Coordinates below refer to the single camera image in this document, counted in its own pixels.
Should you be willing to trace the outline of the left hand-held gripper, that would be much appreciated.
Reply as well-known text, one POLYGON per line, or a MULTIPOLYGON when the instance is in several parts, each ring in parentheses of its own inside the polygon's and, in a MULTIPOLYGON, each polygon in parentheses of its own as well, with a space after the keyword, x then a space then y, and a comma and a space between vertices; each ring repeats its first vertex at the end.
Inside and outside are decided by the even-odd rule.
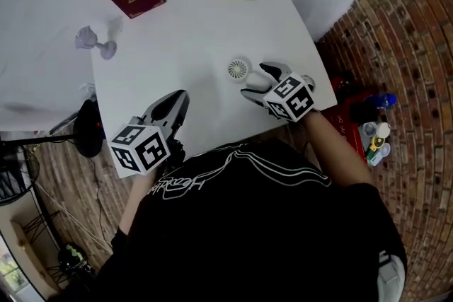
POLYGON ((150 105, 142 117, 133 117, 110 138, 110 150, 120 170, 147 175, 163 165, 182 165, 185 151, 176 139, 190 104, 187 91, 174 91, 150 105))

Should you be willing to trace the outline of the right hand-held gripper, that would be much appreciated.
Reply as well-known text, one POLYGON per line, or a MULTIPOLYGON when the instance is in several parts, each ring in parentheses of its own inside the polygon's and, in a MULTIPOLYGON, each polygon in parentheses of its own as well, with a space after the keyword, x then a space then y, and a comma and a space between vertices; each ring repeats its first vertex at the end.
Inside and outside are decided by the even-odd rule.
POLYGON ((250 88, 240 90, 241 95, 252 103, 266 107, 279 118, 298 122, 314 108, 313 94, 306 81, 283 63, 261 62, 259 67, 277 82, 271 91, 250 88))

